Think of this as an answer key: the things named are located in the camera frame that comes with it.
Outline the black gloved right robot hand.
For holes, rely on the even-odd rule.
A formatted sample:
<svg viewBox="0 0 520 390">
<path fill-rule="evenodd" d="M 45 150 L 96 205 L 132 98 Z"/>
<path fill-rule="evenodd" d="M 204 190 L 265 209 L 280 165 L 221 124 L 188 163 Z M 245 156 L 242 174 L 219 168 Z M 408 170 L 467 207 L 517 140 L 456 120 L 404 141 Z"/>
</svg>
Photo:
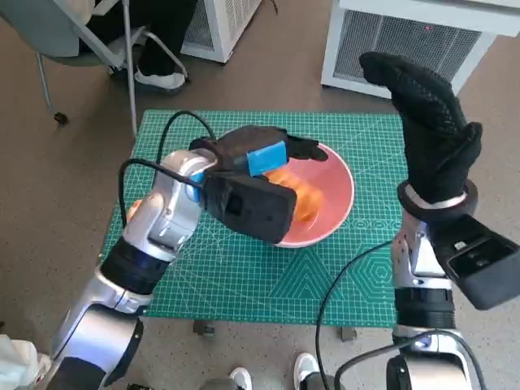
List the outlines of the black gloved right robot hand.
<svg viewBox="0 0 520 390">
<path fill-rule="evenodd" d="M 460 197 L 482 146 L 481 123 L 468 122 L 452 85 L 393 54 L 359 58 L 366 81 L 387 88 L 401 117 L 408 182 L 429 204 Z"/>
</svg>

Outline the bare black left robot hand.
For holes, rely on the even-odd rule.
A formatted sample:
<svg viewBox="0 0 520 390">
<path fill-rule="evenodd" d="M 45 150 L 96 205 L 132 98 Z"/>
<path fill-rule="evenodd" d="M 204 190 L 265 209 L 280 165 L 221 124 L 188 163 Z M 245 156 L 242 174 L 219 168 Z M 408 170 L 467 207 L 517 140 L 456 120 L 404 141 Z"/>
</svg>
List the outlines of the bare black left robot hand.
<svg viewBox="0 0 520 390">
<path fill-rule="evenodd" d="M 251 177 L 261 176 L 288 164 L 290 159 L 328 160 L 316 140 L 291 136 L 283 128 L 246 125 L 227 132 L 216 141 L 219 168 Z"/>
</svg>

